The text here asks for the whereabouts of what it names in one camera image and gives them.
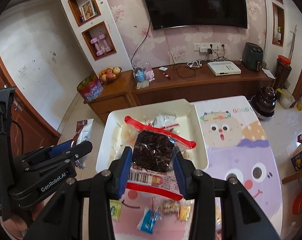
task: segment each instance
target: framed picture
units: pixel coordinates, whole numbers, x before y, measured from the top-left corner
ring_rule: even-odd
[[[86,1],[80,8],[85,21],[95,15],[91,0]]]

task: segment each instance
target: cartoon tabletop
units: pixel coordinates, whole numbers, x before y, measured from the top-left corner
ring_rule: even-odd
[[[236,176],[280,234],[282,193],[278,170],[267,136],[249,102],[243,96],[195,103],[213,178]],[[190,221],[175,215],[157,221],[153,234],[137,230],[144,207],[151,208],[148,193],[126,189],[119,222],[113,221],[119,239],[188,239]]]

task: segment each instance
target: blue candy wrapper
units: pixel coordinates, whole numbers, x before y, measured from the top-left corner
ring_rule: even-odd
[[[143,218],[140,220],[137,229],[152,234],[153,233],[153,226],[157,219],[159,218],[159,214],[153,212],[151,209],[145,207]]]

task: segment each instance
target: television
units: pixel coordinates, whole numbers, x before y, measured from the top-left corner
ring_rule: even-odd
[[[225,25],[247,29],[245,0],[145,0],[154,30]]]

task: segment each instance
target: wooden door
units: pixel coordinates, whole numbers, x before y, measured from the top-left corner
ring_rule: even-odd
[[[0,88],[15,86],[0,58]],[[22,128],[24,135],[24,152],[27,153],[41,146],[56,145],[60,134],[54,130],[35,109],[27,99],[16,88],[15,101],[11,108],[12,120],[16,121]],[[22,135],[16,124],[11,125],[11,149],[12,155],[22,154]]]

